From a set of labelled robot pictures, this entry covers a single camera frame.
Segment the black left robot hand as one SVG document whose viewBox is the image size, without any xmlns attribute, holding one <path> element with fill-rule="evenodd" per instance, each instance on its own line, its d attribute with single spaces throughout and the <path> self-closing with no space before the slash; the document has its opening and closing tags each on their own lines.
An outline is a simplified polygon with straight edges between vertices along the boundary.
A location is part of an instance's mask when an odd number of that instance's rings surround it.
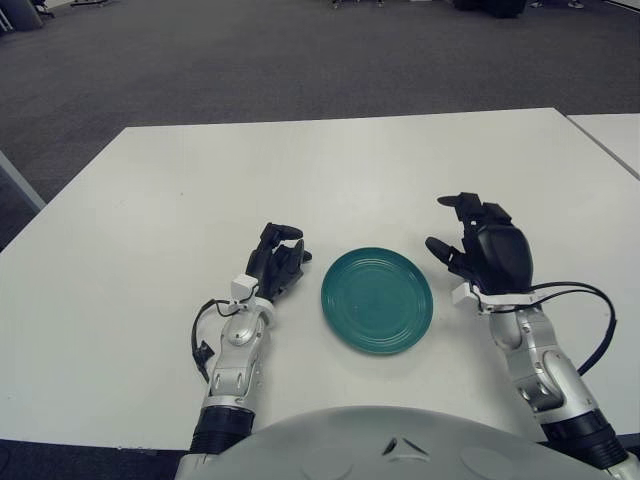
<svg viewBox="0 0 640 480">
<path fill-rule="evenodd" d="M 302 230 L 269 222 L 250 254 L 245 274 L 258 280 L 257 297 L 274 302 L 303 276 L 302 265 L 311 259 Z"/>
</svg>

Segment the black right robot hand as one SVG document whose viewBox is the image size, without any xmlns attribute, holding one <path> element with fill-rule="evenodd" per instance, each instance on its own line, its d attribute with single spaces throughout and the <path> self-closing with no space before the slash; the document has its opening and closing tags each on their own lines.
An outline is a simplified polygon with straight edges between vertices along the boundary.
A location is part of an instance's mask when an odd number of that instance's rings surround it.
<svg viewBox="0 0 640 480">
<path fill-rule="evenodd" d="M 462 250 L 428 237 L 425 246 L 448 271 L 479 287 L 486 295 L 524 293 L 532 286 L 533 260 L 524 233 L 497 203 L 475 193 L 441 196 L 463 225 Z"/>
</svg>

